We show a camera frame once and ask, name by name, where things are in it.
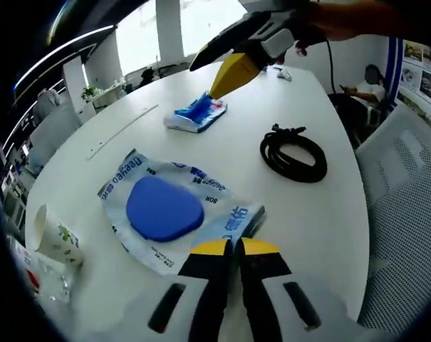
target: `blue stripe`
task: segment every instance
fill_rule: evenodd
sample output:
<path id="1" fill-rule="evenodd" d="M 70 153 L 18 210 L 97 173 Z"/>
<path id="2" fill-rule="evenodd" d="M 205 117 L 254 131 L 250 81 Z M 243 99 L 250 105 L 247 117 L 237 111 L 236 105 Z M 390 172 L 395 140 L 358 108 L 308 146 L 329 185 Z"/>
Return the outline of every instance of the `blue stripe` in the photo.
<path id="1" fill-rule="evenodd" d="M 397 44 L 397 38 L 389 38 L 389 48 L 388 48 L 388 64 L 386 64 L 386 74 L 385 74 L 385 88 L 388 89 L 388 93 L 391 91 L 391 84 L 393 81 L 394 67 L 395 67 L 395 47 Z"/>
<path id="2" fill-rule="evenodd" d="M 397 60 L 395 64 L 395 72 L 394 72 L 394 81 L 393 87 L 391 88 L 390 96 L 395 99 L 395 96 L 398 93 L 399 88 L 399 80 L 400 80 L 400 72 L 402 70 L 402 59 L 403 59 L 403 40 L 398 40 L 398 49 L 397 49 Z"/>

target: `window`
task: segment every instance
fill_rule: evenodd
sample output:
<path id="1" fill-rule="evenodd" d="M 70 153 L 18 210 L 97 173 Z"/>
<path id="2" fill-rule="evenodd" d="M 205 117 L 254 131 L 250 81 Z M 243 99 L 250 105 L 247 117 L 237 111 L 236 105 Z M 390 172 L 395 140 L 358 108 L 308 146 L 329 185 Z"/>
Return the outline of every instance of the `window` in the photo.
<path id="1" fill-rule="evenodd" d="M 180 25 L 185 56 L 198 52 L 246 13 L 238 0 L 180 0 Z"/>
<path id="2" fill-rule="evenodd" d="M 160 60 L 155 0 L 149 0 L 123 19 L 115 31 L 122 74 Z"/>

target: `paper cup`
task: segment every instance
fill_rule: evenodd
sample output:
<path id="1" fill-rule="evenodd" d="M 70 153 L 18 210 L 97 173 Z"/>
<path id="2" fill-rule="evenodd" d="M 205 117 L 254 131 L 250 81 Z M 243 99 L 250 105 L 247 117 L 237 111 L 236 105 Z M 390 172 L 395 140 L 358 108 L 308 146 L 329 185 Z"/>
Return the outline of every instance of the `paper cup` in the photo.
<path id="1" fill-rule="evenodd" d="M 35 217 L 35 252 L 46 255 L 64 264 L 79 265 L 83 254 L 79 247 L 79 239 L 61 220 L 41 205 Z"/>

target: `blue sponge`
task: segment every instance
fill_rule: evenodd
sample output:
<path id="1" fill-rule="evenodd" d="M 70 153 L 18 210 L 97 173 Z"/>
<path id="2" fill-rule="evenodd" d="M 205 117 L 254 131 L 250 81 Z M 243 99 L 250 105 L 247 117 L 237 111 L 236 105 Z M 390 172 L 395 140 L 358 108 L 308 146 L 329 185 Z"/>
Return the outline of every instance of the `blue sponge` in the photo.
<path id="1" fill-rule="evenodd" d="M 138 180 L 127 201 L 131 227 L 146 239 L 169 242 L 195 230 L 204 221 L 200 200 L 183 187 L 156 176 Z"/>

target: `white table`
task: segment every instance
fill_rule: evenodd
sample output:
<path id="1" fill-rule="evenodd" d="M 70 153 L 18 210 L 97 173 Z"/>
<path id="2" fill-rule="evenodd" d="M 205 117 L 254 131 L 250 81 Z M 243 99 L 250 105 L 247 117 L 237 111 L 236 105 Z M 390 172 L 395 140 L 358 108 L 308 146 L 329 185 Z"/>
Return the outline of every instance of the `white table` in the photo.
<path id="1" fill-rule="evenodd" d="M 312 73 L 290 68 L 289 83 L 271 69 L 227 95 L 228 112 L 206 132 L 166 129 L 164 115 L 210 88 L 218 68 L 216 63 L 184 71 L 113 103 L 61 146 L 31 189 L 26 241 L 33 239 L 38 207 L 47 203 L 80 237 L 86 254 L 73 289 L 79 335 L 112 326 L 131 298 L 160 280 L 125 252 L 96 195 L 133 148 L 157 160 L 198 166 L 233 192 L 263 203 L 267 219 L 255 237 L 278 245 L 292 271 L 320 278 L 346 301 L 349 316 L 358 317 L 368 273 L 367 209 L 355 155 L 331 102 Z M 90 149 L 156 104 L 87 160 Z M 266 166 L 259 144 L 274 123 L 307 127 L 304 135 L 324 149 L 328 161 L 321 182 L 297 183 Z M 220 340 L 252 341 L 239 282 L 232 291 Z"/>

